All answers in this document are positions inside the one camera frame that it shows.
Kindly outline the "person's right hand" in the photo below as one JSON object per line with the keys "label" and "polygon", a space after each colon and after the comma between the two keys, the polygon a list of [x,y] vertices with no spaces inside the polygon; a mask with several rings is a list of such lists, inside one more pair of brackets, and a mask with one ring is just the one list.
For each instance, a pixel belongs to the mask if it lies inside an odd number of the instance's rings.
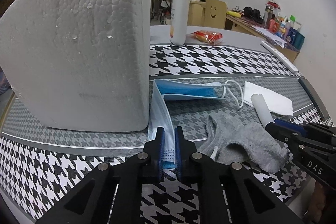
{"label": "person's right hand", "polygon": [[319,182],[314,184],[314,192],[311,195],[309,202],[309,211],[313,215],[321,215],[323,208],[325,207],[325,190]]}

